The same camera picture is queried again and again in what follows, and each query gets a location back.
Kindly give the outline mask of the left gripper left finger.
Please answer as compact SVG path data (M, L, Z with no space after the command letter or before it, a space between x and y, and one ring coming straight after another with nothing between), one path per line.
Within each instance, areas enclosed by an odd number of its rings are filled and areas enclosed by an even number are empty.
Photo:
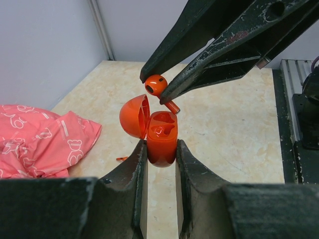
M144 239L147 147L101 178L2 179L3 239Z

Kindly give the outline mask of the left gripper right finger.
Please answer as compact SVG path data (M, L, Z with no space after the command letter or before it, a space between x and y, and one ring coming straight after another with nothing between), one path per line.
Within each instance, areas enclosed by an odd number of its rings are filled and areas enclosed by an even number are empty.
M316 184L230 183L177 142L176 201L181 239L316 239Z

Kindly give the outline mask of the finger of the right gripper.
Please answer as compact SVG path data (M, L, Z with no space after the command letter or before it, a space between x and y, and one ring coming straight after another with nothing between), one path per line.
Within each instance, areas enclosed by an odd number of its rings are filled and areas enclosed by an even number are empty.
M251 0L189 0L178 20L142 67L140 80L161 75L216 39Z
M245 76L319 7L317 0L255 0L163 91L160 104Z

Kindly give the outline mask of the orange earbud charging case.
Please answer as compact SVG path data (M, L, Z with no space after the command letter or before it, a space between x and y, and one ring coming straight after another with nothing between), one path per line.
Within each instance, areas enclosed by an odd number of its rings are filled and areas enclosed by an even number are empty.
M151 114L144 94L124 103L119 120L127 134L146 140L147 157L152 165L164 168L173 164L177 150L177 115L169 111Z

